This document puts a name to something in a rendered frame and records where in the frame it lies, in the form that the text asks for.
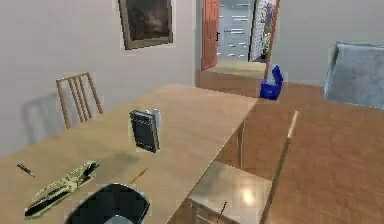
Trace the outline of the reddish brown room door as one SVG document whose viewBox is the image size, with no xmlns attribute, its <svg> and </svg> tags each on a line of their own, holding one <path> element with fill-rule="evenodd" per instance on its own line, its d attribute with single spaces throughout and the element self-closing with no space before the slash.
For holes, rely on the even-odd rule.
<svg viewBox="0 0 384 224">
<path fill-rule="evenodd" d="M 219 25 L 220 0 L 203 0 L 201 70 L 217 64 L 216 32 Z"/>
</svg>

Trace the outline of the wooden chair with pale seat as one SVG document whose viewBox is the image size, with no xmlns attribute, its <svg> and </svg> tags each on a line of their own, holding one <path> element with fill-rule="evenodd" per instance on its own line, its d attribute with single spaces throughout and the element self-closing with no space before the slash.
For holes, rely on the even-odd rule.
<svg viewBox="0 0 384 224">
<path fill-rule="evenodd" d="M 211 163 L 188 196 L 193 224 L 265 224 L 298 115 L 295 111 L 272 180 Z"/>
</svg>

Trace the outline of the dark red pen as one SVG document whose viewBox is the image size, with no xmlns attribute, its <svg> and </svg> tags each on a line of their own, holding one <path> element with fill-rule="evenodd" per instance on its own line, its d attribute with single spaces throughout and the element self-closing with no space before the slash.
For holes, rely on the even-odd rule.
<svg viewBox="0 0 384 224">
<path fill-rule="evenodd" d="M 19 167 L 21 170 L 23 170 L 28 175 L 35 177 L 35 174 L 30 169 L 28 169 L 25 165 L 23 165 L 22 163 L 18 163 L 17 167 Z"/>
</svg>

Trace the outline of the dark upright book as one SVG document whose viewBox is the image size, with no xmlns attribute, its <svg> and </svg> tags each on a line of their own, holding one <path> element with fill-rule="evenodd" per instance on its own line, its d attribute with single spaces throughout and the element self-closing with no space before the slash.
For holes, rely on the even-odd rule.
<svg viewBox="0 0 384 224">
<path fill-rule="evenodd" d="M 161 123 L 160 110 L 133 110 L 129 116 L 136 146 L 156 153 L 160 149 L 158 139 Z"/>
</svg>

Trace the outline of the blue open bin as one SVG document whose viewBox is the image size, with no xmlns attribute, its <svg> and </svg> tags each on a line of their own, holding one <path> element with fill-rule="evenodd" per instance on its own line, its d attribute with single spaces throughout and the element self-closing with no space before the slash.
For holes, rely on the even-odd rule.
<svg viewBox="0 0 384 224">
<path fill-rule="evenodd" d="M 265 78 L 260 86 L 260 98 L 268 100 L 277 100 L 283 85 L 283 75 L 280 67 L 276 65 L 272 69 L 272 78 Z"/>
</svg>

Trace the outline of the dark framed wall picture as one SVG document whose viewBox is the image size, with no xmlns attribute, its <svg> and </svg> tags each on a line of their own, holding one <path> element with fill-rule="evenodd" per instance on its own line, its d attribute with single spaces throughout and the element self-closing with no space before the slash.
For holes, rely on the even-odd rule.
<svg viewBox="0 0 384 224">
<path fill-rule="evenodd" d="M 118 0 L 125 50 L 173 42 L 171 0 Z"/>
</svg>

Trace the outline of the black round bowl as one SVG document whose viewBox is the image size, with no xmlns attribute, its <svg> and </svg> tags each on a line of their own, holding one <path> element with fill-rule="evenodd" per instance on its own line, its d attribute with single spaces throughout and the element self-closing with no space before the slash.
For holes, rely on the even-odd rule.
<svg viewBox="0 0 384 224">
<path fill-rule="evenodd" d="M 142 224 L 150 207 L 146 196 L 134 188 L 112 183 L 89 196 L 65 224 Z"/>
</svg>

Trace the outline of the light wooden dining table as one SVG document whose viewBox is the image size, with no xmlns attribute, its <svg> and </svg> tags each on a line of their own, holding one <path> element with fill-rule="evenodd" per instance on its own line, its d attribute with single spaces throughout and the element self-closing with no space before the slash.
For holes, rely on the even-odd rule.
<svg viewBox="0 0 384 224">
<path fill-rule="evenodd" d="M 143 224 L 166 224 L 255 103 L 252 97 L 168 85 L 2 157 L 0 224 L 64 224 L 80 203 L 110 183 L 131 186 L 149 199 Z M 161 113 L 156 153 L 137 147 L 133 139 L 129 113 L 146 109 Z M 24 210 L 38 190 L 89 160 L 100 163 L 92 180 L 41 217 L 25 219 Z"/>
</svg>

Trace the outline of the orange pencil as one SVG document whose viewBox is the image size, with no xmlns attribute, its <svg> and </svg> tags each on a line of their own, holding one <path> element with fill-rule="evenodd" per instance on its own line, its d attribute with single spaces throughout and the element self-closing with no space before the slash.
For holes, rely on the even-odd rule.
<svg viewBox="0 0 384 224">
<path fill-rule="evenodd" d="M 135 177 L 133 177 L 133 178 L 131 179 L 131 181 L 129 182 L 129 184 L 133 184 L 133 183 L 135 183 L 135 181 L 136 181 L 138 178 L 140 178 L 140 177 L 147 171 L 147 169 L 148 169 L 148 168 L 143 169 L 139 174 L 137 174 Z"/>
</svg>

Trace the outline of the wooden slat-back chair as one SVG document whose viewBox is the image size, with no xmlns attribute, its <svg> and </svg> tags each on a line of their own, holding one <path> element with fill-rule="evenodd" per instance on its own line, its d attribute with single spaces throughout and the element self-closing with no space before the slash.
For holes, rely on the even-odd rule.
<svg viewBox="0 0 384 224">
<path fill-rule="evenodd" d="M 75 107 L 76 107 L 80 122 L 83 123 L 85 121 L 90 120 L 93 117 L 90 110 L 89 103 L 88 103 L 88 99 L 85 93 L 83 78 L 86 78 L 88 80 L 88 84 L 93 94 L 98 112 L 100 114 L 104 113 L 103 108 L 101 106 L 100 99 L 96 91 L 95 84 L 93 82 L 92 75 L 89 72 L 83 72 L 77 75 L 59 78 L 56 80 L 56 87 L 57 87 L 58 96 L 60 100 L 61 110 L 63 113 L 65 127 L 67 129 L 71 128 L 71 121 L 69 118 L 68 110 L 67 110 L 65 99 L 64 99 L 64 92 L 62 88 L 62 84 L 64 82 L 67 82 L 70 87 L 70 92 L 72 94 L 72 99 L 75 103 Z"/>
</svg>

